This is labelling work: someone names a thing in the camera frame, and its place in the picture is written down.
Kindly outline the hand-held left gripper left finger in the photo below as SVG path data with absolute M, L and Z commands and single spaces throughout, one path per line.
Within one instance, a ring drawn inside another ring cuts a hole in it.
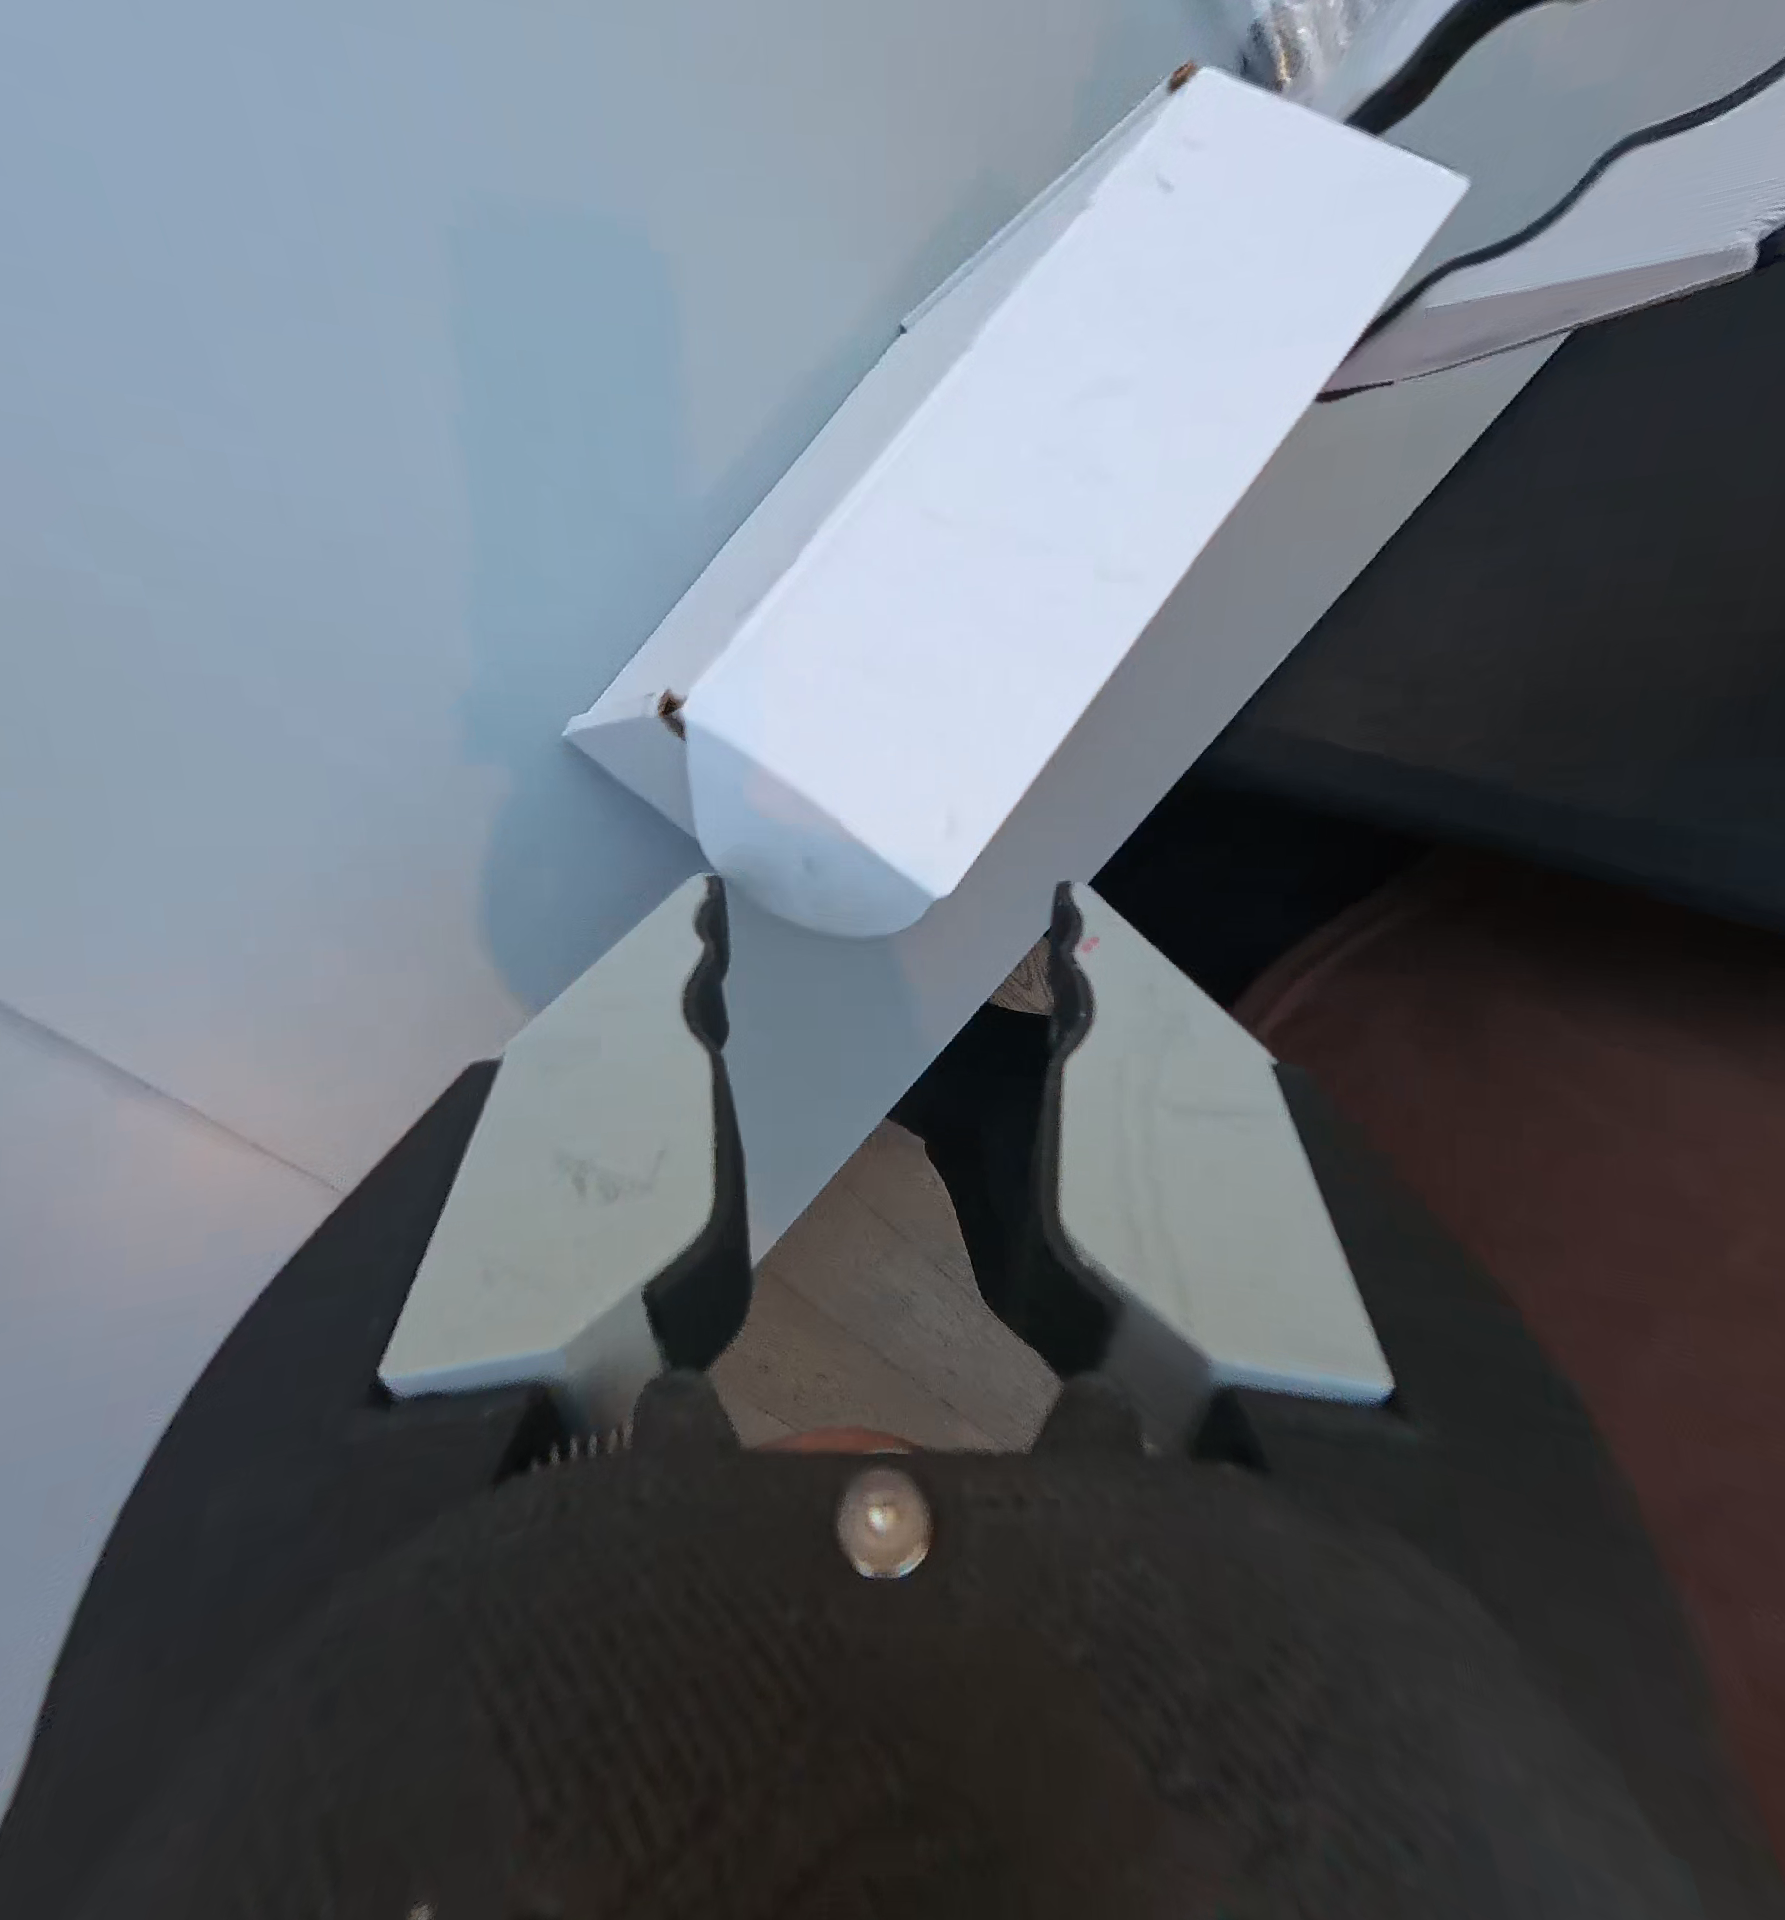
M 380 1364 L 397 1400 L 637 1400 L 704 1373 L 753 1268 L 729 1069 L 731 929 L 687 877 L 504 1048 Z

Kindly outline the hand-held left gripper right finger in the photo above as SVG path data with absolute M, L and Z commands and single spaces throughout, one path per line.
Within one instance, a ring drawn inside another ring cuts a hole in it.
M 1274 1056 L 1061 884 L 1023 1202 L 1023 1339 L 1134 1404 L 1395 1391 Z

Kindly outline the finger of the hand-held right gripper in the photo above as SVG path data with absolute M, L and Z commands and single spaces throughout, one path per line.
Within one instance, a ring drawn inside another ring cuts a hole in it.
M 1785 229 L 1785 51 L 1619 137 L 1545 212 L 1434 268 L 1323 396 L 1460 369 L 1750 274 Z
M 1545 3 L 1434 3 L 1405 4 L 1399 39 L 1382 48 L 1368 82 L 1338 121 L 1353 130 L 1382 135 L 1414 113 L 1451 70 L 1510 19 Z

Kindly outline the crinkled clear plastic bag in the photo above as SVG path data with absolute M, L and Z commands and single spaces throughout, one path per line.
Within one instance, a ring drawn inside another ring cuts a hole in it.
M 1351 35 L 1353 4 L 1242 3 L 1241 70 L 1254 83 L 1306 98 L 1321 89 Z

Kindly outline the small white cardboard box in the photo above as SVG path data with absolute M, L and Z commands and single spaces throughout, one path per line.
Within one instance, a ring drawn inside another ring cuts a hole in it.
M 934 294 L 568 744 L 768 915 L 948 899 L 1467 194 L 1219 70 Z

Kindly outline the grey desk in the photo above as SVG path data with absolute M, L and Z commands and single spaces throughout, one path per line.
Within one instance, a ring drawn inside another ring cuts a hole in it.
M 1167 63 L 1252 78 L 1242 9 L 0 4 L 0 1818 L 257 1285 L 694 853 L 565 719 Z M 1207 780 L 1437 675 L 1427 562 L 1605 589 L 1582 733 L 1451 771 L 1510 613 L 1366 794 L 1785 921 L 1785 264 L 1504 408 L 1539 352 L 1329 406 L 1409 493 L 1487 434 Z

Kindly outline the person's dark trousered leg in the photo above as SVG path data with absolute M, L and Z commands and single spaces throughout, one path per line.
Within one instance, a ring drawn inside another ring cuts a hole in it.
M 984 1306 L 1069 1380 L 1081 1356 L 1077 1336 L 1016 1303 L 1047 1068 L 1047 1014 L 980 1005 L 889 1117 L 922 1142 L 942 1181 Z

